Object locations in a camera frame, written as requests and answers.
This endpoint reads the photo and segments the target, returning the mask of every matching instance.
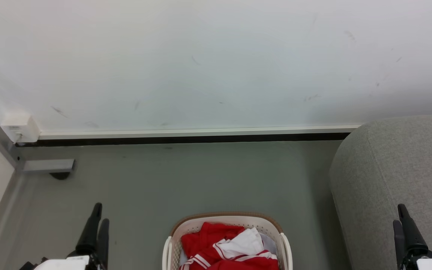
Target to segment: black baseboard trim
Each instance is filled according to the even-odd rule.
[[[147,138],[105,138],[39,140],[18,147],[57,147],[89,145],[135,145],[135,144],[183,144],[183,143],[228,143],[228,142],[269,142],[269,141],[329,141],[344,140],[349,133],[304,133],[276,135],[226,135],[226,136],[186,136],[186,137],[147,137]]]

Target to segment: laundry basket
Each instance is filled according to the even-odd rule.
[[[238,225],[245,228],[255,227],[260,233],[271,237],[276,243],[279,269],[293,270],[293,256],[288,238],[274,219],[257,213],[219,212],[199,214],[179,221],[171,231],[164,244],[163,270],[177,270],[182,250],[181,237],[185,234],[199,232],[204,222]]]

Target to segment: electrical outlet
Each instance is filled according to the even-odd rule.
[[[32,143],[39,138],[39,128],[29,114],[8,114],[1,128],[14,143]]]

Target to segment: gray floor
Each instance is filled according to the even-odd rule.
[[[102,202],[113,270],[160,270],[164,241],[179,219],[224,210],[275,218],[295,270],[350,269],[327,176],[340,143],[26,148],[33,159],[76,158],[77,168],[67,181],[28,178],[33,188],[24,190],[25,217],[7,265],[65,257]]]

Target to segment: gray cushion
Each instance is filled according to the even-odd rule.
[[[353,270],[396,269],[400,203],[432,250],[432,116],[361,126],[339,147],[330,177]]]

